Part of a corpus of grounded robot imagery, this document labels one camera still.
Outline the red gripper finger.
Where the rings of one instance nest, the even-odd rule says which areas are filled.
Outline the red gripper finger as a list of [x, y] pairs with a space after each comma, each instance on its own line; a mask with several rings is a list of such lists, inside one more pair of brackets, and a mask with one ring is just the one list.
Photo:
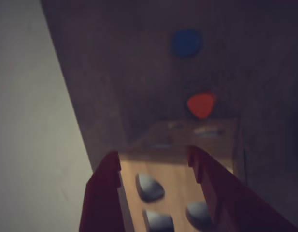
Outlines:
[[298, 232], [298, 228], [245, 186], [206, 151], [187, 148], [188, 165], [201, 185], [219, 232]]
[[118, 189], [121, 187], [120, 159], [111, 151], [88, 180], [81, 213], [80, 232], [124, 232]]

